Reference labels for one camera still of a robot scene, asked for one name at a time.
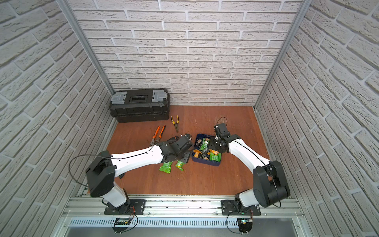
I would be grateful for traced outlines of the green cookie packet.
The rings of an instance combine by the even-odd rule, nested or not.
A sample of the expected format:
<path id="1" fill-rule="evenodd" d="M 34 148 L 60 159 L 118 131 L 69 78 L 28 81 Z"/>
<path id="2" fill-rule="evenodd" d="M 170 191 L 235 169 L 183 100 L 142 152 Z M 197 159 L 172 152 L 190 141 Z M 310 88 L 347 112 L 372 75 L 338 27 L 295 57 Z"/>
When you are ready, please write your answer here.
<path id="1" fill-rule="evenodd" d="M 163 163 L 163 165 L 159 168 L 159 171 L 170 174 L 171 173 L 171 166 L 172 166 L 172 162 Z"/>
<path id="2" fill-rule="evenodd" d="M 184 169 L 183 169 L 183 166 L 184 166 L 185 164 L 182 162 L 182 161 L 177 161 L 177 163 L 176 163 L 176 167 L 179 169 L 179 170 L 181 170 L 181 171 L 183 171 Z"/>

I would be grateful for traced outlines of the dark blue storage box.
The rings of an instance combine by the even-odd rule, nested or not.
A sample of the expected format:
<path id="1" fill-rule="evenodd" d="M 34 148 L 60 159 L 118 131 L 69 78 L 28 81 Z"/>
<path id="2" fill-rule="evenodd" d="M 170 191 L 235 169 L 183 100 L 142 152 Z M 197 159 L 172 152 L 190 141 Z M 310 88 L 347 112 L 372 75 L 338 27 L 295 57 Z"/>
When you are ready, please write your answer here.
<path id="1" fill-rule="evenodd" d="M 191 159 L 193 162 L 201 163 L 204 165 L 210 165 L 210 166 L 219 166 L 220 165 L 221 161 L 218 163 L 218 162 L 212 162 L 209 160 L 210 153 L 214 153 L 215 155 L 219 153 L 219 152 L 214 151 L 210 148 L 212 137 L 215 137 L 215 136 L 211 136 L 211 135 L 207 135 L 207 134 L 201 134 L 201 133 L 199 133 L 196 136 L 194 150 L 196 150 L 196 149 L 200 150 L 200 151 L 202 151 L 202 153 L 199 155 L 198 158 L 195 158 L 193 156 L 194 153 L 192 151 Z"/>

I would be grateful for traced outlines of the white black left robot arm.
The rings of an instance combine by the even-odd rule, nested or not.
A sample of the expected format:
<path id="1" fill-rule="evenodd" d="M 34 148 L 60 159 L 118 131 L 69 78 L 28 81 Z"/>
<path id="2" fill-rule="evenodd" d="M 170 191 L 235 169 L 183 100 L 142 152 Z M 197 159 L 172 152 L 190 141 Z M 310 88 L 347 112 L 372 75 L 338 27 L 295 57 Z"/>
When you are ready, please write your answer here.
<path id="1" fill-rule="evenodd" d="M 140 167 L 188 158 L 193 146 L 191 140 L 192 136 L 185 134 L 134 152 L 101 152 L 86 170 L 90 196 L 102 197 L 115 208 L 125 205 L 128 196 L 114 181 L 116 177 Z"/>

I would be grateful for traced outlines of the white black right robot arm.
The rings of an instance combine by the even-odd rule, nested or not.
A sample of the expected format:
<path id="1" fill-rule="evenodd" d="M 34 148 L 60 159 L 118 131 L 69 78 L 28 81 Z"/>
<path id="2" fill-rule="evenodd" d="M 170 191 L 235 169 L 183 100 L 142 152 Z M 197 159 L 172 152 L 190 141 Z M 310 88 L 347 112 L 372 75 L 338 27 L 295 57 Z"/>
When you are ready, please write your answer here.
<path id="1" fill-rule="evenodd" d="M 225 123 L 214 126 L 216 136 L 209 147 L 237 157 L 253 174 L 253 188 L 235 195 L 241 207 L 268 207 L 281 203 L 291 195 L 284 168 L 279 161 L 270 161 L 250 148 L 238 135 L 232 135 Z"/>

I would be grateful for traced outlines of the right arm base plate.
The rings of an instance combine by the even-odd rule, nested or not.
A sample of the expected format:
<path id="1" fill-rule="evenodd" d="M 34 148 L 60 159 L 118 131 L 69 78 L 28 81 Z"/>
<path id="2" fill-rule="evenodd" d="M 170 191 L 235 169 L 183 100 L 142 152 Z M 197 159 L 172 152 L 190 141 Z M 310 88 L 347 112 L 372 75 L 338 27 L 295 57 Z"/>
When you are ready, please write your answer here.
<path id="1" fill-rule="evenodd" d="M 228 215 L 244 215 L 244 216 L 260 216 L 261 210 L 259 205 L 249 207 L 243 206 L 236 200 L 223 199 L 221 200 L 221 211 L 224 216 Z"/>

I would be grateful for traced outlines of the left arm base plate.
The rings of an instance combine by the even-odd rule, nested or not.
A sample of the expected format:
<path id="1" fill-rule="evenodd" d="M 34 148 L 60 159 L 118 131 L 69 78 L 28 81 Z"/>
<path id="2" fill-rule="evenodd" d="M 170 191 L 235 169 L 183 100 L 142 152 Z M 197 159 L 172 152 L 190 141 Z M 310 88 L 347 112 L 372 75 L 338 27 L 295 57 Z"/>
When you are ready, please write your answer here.
<path id="1" fill-rule="evenodd" d="M 109 202 L 106 203 L 105 215 L 142 215 L 145 209 L 145 199 L 129 199 L 120 207 L 114 207 Z"/>

